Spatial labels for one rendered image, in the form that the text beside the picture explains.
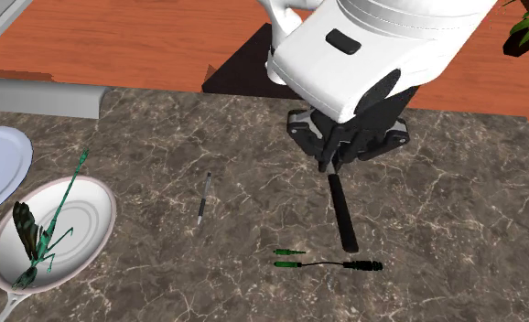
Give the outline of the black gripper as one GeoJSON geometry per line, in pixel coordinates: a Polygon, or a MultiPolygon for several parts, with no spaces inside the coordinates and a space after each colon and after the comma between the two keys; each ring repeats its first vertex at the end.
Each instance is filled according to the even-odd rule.
{"type": "Polygon", "coordinates": [[[400,114],[418,89],[413,86],[377,102],[341,124],[314,108],[293,110],[288,113],[286,131],[307,156],[318,161],[319,172],[336,174],[343,165],[356,159],[368,161],[410,141],[406,122],[400,114]],[[336,150],[337,141],[331,134],[338,126],[341,127],[340,146],[336,150]]]}

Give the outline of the grey and black pen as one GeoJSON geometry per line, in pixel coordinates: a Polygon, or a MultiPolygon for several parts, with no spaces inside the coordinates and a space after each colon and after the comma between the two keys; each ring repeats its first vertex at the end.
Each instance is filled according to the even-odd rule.
{"type": "Polygon", "coordinates": [[[207,201],[207,197],[208,197],[209,190],[210,190],[210,185],[211,185],[211,172],[208,172],[207,176],[206,176],[206,179],[205,179],[205,182],[204,182],[204,188],[203,188],[202,195],[201,195],[201,200],[200,200],[200,207],[199,207],[198,217],[197,217],[197,225],[198,226],[202,222],[204,209],[205,209],[205,206],[206,206],[206,201],[207,201]]]}

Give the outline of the white pan with pink rim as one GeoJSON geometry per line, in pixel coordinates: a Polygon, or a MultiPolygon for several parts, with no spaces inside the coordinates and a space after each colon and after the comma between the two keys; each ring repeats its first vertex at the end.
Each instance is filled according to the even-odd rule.
{"type": "Polygon", "coordinates": [[[12,283],[29,266],[29,260],[8,211],[0,221],[0,289],[7,292],[7,303],[0,314],[5,322],[22,300],[58,287],[85,269],[107,243],[116,218],[113,192],[100,180],[79,176],[74,181],[63,177],[29,192],[27,203],[36,223],[48,227],[59,204],[54,235],[55,258],[38,264],[38,274],[26,289],[12,283]]]}

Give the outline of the grey rounded block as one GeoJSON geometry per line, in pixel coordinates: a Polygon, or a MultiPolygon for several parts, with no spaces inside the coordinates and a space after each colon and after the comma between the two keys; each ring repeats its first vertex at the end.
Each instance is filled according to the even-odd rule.
{"type": "Polygon", "coordinates": [[[98,119],[105,86],[0,79],[0,112],[98,119]]]}

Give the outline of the green insect figure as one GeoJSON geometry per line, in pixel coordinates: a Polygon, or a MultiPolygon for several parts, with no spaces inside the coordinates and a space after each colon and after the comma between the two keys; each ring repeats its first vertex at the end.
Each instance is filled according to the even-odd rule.
{"type": "Polygon", "coordinates": [[[17,288],[25,289],[31,285],[38,274],[37,265],[50,259],[49,267],[47,272],[50,273],[52,264],[54,261],[55,253],[50,251],[68,234],[73,233],[73,228],[69,228],[62,236],[60,236],[53,244],[51,239],[56,228],[57,219],[61,212],[61,209],[70,193],[71,187],[78,176],[81,165],[85,162],[89,154],[89,149],[84,148],[82,150],[79,164],[70,180],[68,188],[66,189],[63,198],[58,205],[50,224],[45,229],[43,225],[36,224],[34,215],[30,211],[30,208],[26,202],[16,201],[12,210],[13,222],[16,228],[18,237],[25,248],[25,252],[30,261],[29,267],[17,277],[12,284],[12,289],[17,288]]]}

